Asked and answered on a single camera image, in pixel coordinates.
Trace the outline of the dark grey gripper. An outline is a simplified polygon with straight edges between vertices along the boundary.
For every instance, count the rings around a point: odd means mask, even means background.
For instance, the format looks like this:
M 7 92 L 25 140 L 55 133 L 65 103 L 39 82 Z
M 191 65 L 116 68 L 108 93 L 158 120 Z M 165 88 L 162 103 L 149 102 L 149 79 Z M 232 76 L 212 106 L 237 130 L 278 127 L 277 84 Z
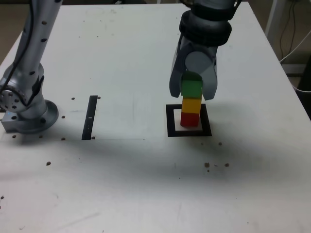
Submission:
M 186 70 L 196 73 L 202 78 L 202 95 L 204 100 L 212 100 L 217 90 L 217 71 L 209 56 L 216 56 L 218 47 L 206 47 L 194 43 L 184 36 L 181 49 L 176 50 L 173 59 L 169 90 L 172 97 L 178 98 L 181 93 L 181 80 Z

